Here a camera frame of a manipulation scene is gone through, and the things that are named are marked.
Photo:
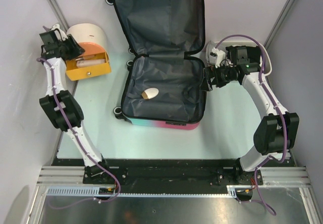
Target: gray panel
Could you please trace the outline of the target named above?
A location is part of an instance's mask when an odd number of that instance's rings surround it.
[[[241,204],[228,198],[129,198],[111,203],[92,200],[64,210],[45,206],[42,223],[118,223],[118,224],[211,224],[211,223],[309,223],[299,190],[263,189],[265,200],[276,211],[272,216],[257,203]],[[53,206],[64,206],[82,198],[47,197]]]

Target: gray wall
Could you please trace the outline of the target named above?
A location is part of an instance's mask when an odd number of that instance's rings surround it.
[[[273,91],[300,116],[294,154],[323,209],[323,0],[297,0],[270,45]]]

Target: white wall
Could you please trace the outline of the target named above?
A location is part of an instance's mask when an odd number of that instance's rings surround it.
[[[45,95],[46,73],[36,62],[42,25],[57,20],[46,0],[0,4],[0,223],[16,224],[24,219],[59,133],[38,102]]]
[[[272,88],[300,125],[294,148],[323,210],[323,0],[297,0],[269,48]]]

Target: metal frame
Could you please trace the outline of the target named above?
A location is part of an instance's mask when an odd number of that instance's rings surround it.
[[[65,19],[65,16],[59,7],[56,0],[47,0],[48,4],[50,5],[52,11],[54,12],[57,20],[59,21],[62,28],[65,30],[65,32],[70,28],[69,24],[67,23],[67,20]]]
[[[285,21],[289,11],[291,10],[293,4],[295,3],[296,0],[287,0],[281,13],[279,14],[272,30],[269,33],[269,36],[267,37],[265,43],[263,44],[265,48],[269,48],[274,37],[276,36],[276,34],[278,33],[281,25],[283,24],[283,22]]]
[[[260,188],[299,188],[309,222],[311,224],[323,223],[305,167],[263,167],[261,174],[264,185],[259,186]],[[46,196],[95,197],[98,196],[100,187],[113,187],[113,185],[84,185],[82,183],[83,175],[84,167],[44,166],[40,172],[34,199],[25,223],[39,223]],[[227,194],[149,195],[122,193],[120,197],[236,198],[235,188],[250,188],[250,186],[227,186]]]

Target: metal surface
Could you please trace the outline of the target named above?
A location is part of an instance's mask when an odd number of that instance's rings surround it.
[[[62,26],[62,28],[67,31],[69,29],[69,25],[63,15],[62,10],[60,9],[58,3],[56,0],[47,0],[52,11],[54,12],[58,22],[60,23],[60,25]]]
[[[28,224],[38,224],[41,218],[42,209],[44,207],[46,192],[48,187],[37,186],[35,190],[35,198],[33,200],[32,206],[29,212],[29,218],[27,218],[26,223]]]
[[[323,218],[318,209],[318,204],[316,202],[316,198],[314,196],[314,192],[312,188],[300,188],[299,189],[304,206],[306,209],[306,213],[311,224],[322,223]]]
[[[49,208],[47,201],[52,206],[62,207],[89,196],[98,196],[100,186],[83,185],[83,174],[83,167],[43,167],[28,224],[321,223],[305,167],[261,168],[265,183],[261,192],[266,202],[277,211],[276,217],[260,204],[240,205],[234,199],[235,186],[228,186],[228,194],[223,195],[122,194],[111,203],[98,204],[88,200],[67,209]],[[254,191],[252,199],[259,199],[257,192]]]
[[[263,44],[265,48],[269,48],[271,45],[271,42],[273,41],[274,37],[276,36],[279,28],[283,24],[284,20],[286,19],[290,9],[292,8],[295,0],[287,0],[282,12],[278,16],[278,19],[276,20],[274,27],[272,28],[271,32],[269,33],[269,36],[266,39],[266,42]]]
[[[311,187],[305,167],[262,167],[263,185],[260,188],[309,188]],[[38,186],[89,186],[82,183],[84,167],[44,166]]]
[[[232,198],[118,198],[110,203],[86,201],[68,209],[44,207],[41,223],[208,224],[208,223],[310,223],[296,189],[264,189],[265,200],[277,211],[272,216],[257,203],[239,204]],[[48,197],[52,206],[75,203],[82,197]]]

